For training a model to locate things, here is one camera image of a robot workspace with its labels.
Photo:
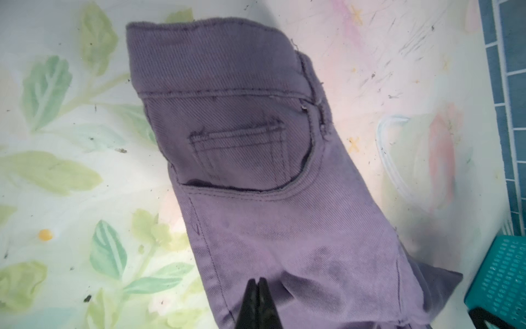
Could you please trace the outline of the teal plastic basket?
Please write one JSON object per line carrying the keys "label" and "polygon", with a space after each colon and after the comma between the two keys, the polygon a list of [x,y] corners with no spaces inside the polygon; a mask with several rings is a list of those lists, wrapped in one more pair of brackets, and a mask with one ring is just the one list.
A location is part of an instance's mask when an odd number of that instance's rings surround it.
{"label": "teal plastic basket", "polygon": [[525,237],[494,239],[464,303],[476,328],[525,327]]}

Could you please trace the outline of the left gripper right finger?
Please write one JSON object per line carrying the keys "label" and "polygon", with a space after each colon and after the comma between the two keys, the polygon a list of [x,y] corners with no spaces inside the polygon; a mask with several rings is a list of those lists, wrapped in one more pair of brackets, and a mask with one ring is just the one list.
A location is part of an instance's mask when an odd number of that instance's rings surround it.
{"label": "left gripper right finger", "polygon": [[258,281],[258,328],[283,329],[278,310],[265,278]]}

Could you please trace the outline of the purple trousers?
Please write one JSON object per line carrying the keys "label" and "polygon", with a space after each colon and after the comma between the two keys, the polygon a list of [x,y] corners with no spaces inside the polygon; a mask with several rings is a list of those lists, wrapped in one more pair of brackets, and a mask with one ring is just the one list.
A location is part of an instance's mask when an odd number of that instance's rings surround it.
{"label": "purple trousers", "polygon": [[131,82],[219,328],[265,278],[285,328],[428,328],[462,275],[413,259],[308,56],[239,18],[130,23]]}

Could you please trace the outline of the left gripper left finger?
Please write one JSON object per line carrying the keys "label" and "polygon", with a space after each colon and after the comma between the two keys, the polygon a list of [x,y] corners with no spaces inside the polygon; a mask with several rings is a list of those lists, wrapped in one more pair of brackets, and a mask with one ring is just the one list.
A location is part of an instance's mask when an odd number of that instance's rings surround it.
{"label": "left gripper left finger", "polygon": [[247,282],[241,309],[236,320],[235,329],[258,328],[258,283],[255,279]]}

